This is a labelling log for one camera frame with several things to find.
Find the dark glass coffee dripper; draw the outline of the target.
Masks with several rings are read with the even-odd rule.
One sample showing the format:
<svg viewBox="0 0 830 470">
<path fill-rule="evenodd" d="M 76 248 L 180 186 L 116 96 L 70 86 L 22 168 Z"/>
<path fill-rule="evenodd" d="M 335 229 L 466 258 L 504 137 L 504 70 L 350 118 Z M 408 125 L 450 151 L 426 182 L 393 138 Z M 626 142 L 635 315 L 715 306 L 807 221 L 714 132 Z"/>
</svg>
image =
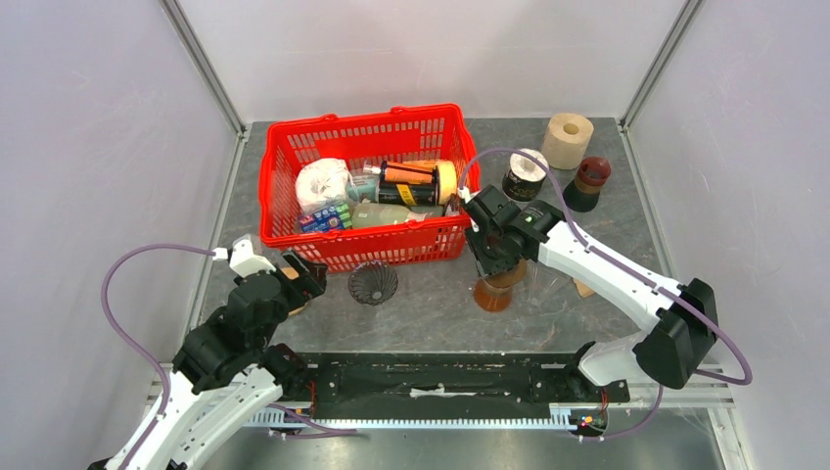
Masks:
<svg viewBox="0 0 830 470">
<path fill-rule="evenodd" d="M 379 306 L 396 293 L 398 276 L 393 267 L 384 261 L 365 261 L 351 272 L 347 288 L 359 304 Z"/>
</svg>

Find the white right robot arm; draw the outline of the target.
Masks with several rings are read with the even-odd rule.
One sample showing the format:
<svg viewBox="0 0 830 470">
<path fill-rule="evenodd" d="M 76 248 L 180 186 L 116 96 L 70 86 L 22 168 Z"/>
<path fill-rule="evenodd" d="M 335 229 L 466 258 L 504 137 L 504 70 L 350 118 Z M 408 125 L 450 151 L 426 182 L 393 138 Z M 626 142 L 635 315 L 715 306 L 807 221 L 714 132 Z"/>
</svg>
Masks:
<svg viewBox="0 0 830 470">
<path fill-rule="evenodd" d="M 498 188 L 460 191 L 471 218 L 468 245 L 482 277 L 505 274 L 534 261 L 580 282 L 616 306 L 638 332 L 607 343 L 588 343 L 565 374 L 567 392 L 591 400 L 605 385 L 644 374 L 683 388 L 714 346 L 714 289 L 694 278 L 683 284 L 649 270 L 569 225 L 544 201 L 520 208 Z"/>
</svg>

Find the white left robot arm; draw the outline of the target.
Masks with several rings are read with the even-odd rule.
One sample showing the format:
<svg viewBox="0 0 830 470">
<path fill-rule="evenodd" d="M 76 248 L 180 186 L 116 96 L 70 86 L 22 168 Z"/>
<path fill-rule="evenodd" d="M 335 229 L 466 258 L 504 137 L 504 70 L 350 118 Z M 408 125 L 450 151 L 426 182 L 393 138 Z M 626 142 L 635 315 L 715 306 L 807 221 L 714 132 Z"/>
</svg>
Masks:
<svg viewBox="0 0 830 470">
<path fill-rule="evenodd" d="M 125 333 L 110 308 L 110 283 L 127 258 L 117 260 L 106 274 L 104 313 L 125 343 L 154 367 L 161 394 L 124 447 L 91 468 L 201 469 L 261 409 L 304 393 L 307 375 L 301 359 L 271 340 L 290 312 L 324 294 L 327 265 L 287 250 L 282 258 L 297 274 L 290 278 L 247 238 L 209 256 L 228 262 L 236 286 L 225 305 L 185 336 L 168 371 Z"/>
</svg>

